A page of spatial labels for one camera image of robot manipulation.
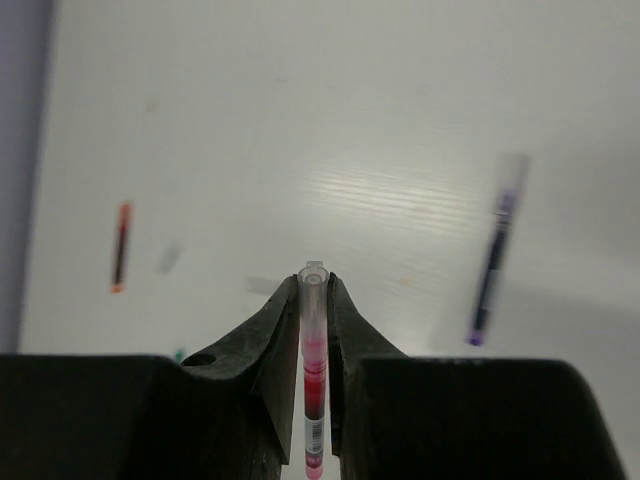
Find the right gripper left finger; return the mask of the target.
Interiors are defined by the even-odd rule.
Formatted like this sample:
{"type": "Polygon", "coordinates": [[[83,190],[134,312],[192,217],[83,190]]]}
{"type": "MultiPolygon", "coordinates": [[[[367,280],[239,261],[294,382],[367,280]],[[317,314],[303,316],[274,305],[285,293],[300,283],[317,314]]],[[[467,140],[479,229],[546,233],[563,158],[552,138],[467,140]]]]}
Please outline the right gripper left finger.
{"type": "Polygon", "coordinates": [[[289,462],[298,282],[182,362],[5,355],[5,479],[276,479],[289,462]]]}

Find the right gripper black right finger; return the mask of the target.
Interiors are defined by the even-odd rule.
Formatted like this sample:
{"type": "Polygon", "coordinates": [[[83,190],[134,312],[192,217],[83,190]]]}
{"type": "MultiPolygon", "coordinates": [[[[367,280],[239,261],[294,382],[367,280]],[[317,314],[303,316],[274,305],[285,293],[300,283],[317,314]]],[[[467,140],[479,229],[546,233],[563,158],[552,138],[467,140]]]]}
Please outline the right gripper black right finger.
{"type": "Polygon", "coordinates": [[[621,479],[596,399],[570,364],[404,354],[327,293],[332,452],[345,479],[621,479]]]}

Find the red pen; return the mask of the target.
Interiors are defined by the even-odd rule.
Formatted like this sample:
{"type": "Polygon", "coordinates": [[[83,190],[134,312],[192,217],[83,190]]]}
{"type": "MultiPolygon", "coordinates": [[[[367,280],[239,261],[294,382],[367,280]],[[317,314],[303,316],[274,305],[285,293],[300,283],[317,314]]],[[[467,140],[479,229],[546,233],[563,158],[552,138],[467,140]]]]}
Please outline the red pen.
{"type": "Polygon", "coordinates": [[[304,369],[305,470],[308,479],[320,479],[324,459],[327,340],[307,335],[302,344],[304,369]]]}

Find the purple pen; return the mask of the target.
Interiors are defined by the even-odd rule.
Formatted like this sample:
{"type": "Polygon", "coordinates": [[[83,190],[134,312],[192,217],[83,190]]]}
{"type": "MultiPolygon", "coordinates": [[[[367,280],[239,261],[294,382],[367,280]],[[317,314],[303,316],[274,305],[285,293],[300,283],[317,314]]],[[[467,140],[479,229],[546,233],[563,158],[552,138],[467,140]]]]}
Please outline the purple pen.
{"type": "Polygon", "coordinates": [[[494,211],[495,225],[493,238],[485,262],[485,268],[476,298],[473,320],[471,321],[469,329],[468,343],[472,346],[481,346],[484,343],[516,207],[516,191],[505,190],[500,195],[494,211]]]}

